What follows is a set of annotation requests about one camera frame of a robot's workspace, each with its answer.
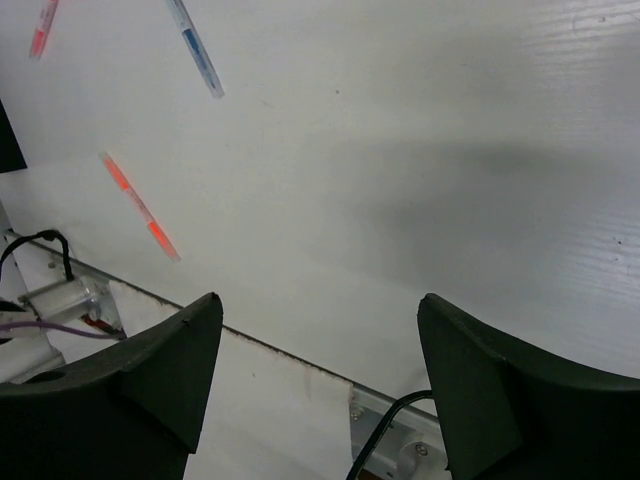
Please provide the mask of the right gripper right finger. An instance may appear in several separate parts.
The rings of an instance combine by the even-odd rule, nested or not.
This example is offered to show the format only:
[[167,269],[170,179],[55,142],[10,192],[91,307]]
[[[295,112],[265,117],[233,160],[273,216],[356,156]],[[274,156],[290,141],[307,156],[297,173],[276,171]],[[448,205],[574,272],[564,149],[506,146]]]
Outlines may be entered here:
[[638,478],[638,379],[547,352],[436,294],[417,324],[452,478]]

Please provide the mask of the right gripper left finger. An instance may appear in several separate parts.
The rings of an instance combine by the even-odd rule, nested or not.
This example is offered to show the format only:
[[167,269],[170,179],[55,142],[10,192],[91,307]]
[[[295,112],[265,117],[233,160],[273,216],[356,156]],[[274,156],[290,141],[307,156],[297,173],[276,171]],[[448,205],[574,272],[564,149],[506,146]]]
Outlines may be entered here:
[[182,478],[222,327],[220,297],[208,293],[84,359],[2,384],[2,478]]

